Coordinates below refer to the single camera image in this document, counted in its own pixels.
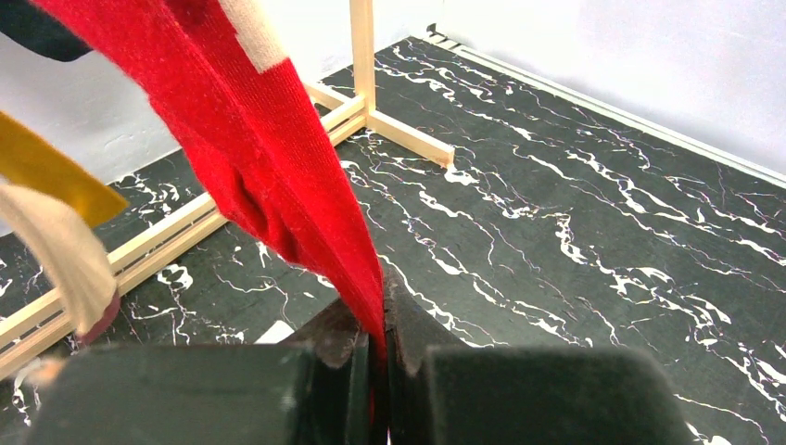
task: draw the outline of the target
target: red fabric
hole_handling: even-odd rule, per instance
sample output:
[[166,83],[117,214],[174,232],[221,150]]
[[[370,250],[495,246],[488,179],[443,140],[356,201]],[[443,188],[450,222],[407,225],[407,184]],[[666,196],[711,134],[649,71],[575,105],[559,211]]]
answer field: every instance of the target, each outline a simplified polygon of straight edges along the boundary
[[149,95],[231,221],[325,275],[384,356],[382,272],[289,59],[258,73],[218,0],[34,0]]

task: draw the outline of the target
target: drying rack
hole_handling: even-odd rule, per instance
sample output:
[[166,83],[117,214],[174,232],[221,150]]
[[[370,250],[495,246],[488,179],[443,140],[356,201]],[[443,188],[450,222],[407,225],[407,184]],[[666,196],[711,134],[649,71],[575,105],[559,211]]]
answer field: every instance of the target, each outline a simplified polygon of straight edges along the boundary
[[[336,146],[366,127],[442,167],[453,162],[453,147],[376,110],[373,0],[349,0],[355,97],[321,83],[306,83],[314,102],[332,111],[322,117]],[[108,254],[121,295],[183,255],[227,223],[208,194],[202,194]],[[57,289],[45,293],[0,322],[0,378],[73,331]]]

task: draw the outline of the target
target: red knit cloth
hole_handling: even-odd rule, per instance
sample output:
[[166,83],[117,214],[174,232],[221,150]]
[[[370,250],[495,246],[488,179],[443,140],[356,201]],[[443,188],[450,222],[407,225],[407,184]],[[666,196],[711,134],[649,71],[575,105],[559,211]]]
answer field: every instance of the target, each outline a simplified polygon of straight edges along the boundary
[[148,94],[231,221],[325,275],[384,356],[382,272],[258,0],[34,0]]

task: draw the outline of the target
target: marble pattern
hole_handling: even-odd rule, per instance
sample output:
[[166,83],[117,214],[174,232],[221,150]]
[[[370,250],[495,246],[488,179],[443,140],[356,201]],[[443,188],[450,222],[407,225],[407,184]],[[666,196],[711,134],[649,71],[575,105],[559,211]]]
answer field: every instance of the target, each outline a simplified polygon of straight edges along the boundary
[[[380,261],[433,316],[477,347],[645,350],[699,443],[783,443],[784,190],[416,39],[376,72],[384,112],[456,147],[448,171],[367,131],[338,148]],[[200,190],[180,153],[115,186],[133,205],[98,230],[108,248]],[[0,261],[0,313],[46,291],[12,236]],[[99,342],[253,342],[335,296],[229,224],[127,296]],[[38,398],[2,394],[11,439]]]

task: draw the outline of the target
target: wall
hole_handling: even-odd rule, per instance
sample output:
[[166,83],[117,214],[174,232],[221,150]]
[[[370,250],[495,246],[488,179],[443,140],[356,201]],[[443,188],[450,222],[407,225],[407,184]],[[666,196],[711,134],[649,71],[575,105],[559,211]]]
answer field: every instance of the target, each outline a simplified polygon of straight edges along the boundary
[[786,173],[784,18],[778,0],[445,0],[437,28]]
[[[348,0],[263,3],[301,77],[316,80],[351,64]],[[439,0],[376,0],[376,47],[423,31],[439,5]],[[144,92],[96,52],[56,62],[0,34],[0,61],[0,109],[105,183],[179,147]],[[0,235],[5,233],[0,222]]]

